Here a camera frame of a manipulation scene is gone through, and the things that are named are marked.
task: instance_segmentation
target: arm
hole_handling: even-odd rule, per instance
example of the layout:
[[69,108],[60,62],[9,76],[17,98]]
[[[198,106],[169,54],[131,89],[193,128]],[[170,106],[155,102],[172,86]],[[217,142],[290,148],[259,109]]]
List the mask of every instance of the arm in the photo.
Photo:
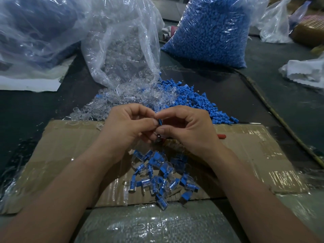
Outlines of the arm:
[[0,232],[0,242],[68,242],[106,172],[137,136],[152,138],[154,115],[139,104],[112,108],[97,140]]
[[218,139],[205,110],[175,106],[156,114],[156,133],[179,140],[217,175],[251,242],[320,242]]

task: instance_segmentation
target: forearm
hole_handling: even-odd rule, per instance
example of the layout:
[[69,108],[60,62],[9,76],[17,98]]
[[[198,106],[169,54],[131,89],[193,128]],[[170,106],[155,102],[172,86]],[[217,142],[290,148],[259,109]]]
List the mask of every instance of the forearm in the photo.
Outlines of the forearm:
[[251,242],[320,242],[229,149],[209,161]]
[[68,242],[105,175],[91,153],[72,161],[48,188],[2,230],[1,242]]

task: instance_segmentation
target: hand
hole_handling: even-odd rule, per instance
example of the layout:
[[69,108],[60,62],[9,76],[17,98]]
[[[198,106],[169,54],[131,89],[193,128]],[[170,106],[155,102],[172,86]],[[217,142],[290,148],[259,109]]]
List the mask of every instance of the hand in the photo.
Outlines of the hand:
[[158,112],[155,118],[163,120],[163,125],[156,129],[157,134],[177,139],[206,162],[214,156],[217,147],[225,148],[206,110],[174,106]]
[[111,109],[98,138],[90,147],[96,156],[117,163],[127,148],[140,137],[145,142],[156,139],[155,112],[140,104],[125,104]]

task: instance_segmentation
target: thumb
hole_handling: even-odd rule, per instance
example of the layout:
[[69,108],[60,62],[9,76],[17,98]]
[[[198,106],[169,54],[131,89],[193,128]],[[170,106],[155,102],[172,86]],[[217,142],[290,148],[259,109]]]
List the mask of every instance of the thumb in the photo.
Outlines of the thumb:
[[144,131],[154,130],[159,125],[159,122],[154,118],[142,118],[139,120],[132,121],[133,130],[136,132],[136,134]]
[[171,125],[162,125],[159,126],[155,132],[167,137],[172,137],[174,139],[177,139],[178,141],[181,140],[182,133],[184,129],[183,128],[176,128]]

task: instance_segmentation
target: left hand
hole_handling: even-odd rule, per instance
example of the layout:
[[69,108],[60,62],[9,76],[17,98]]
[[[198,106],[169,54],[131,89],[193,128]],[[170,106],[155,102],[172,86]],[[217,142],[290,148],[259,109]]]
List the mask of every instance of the left hand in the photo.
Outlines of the left hand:
[[159,124],[154,117],[155,112],[141,104],[115,106],[89,149],[103,162],[117,163],[137,137],[148,143],[156,139],[153,131]]

